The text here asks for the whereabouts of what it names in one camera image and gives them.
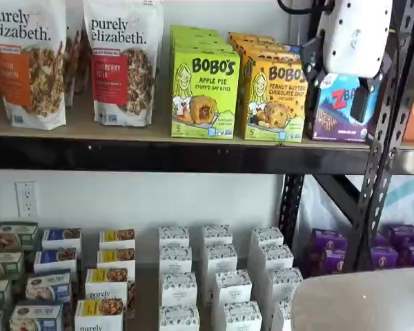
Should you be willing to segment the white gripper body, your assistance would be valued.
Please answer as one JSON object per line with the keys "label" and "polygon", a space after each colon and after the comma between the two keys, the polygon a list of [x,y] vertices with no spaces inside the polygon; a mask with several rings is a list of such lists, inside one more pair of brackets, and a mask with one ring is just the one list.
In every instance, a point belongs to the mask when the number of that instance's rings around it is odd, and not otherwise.
{"label": "white gripper body", "polygon": [[322,14],[323,63],[331,74],[374,77],[381,66],[388,38],[391,0],[329,1]]}

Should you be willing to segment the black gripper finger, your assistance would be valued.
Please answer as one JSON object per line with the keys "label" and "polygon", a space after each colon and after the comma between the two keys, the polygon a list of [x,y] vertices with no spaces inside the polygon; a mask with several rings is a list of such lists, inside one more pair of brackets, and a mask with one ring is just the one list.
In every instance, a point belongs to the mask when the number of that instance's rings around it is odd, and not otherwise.
{"label": "black gripper finger", "polygon": [[302,70],[310,85],[321,88],[329,73],[324,65],[324,36],[316,36],[302,45]]}
{"label": "black gripper finger", "polygon": [[379,88],[382,75],[376,74],[373,78],[360,77],[359,86],[355,90],[351,116],[358,122],[363,122],[371,94]]}

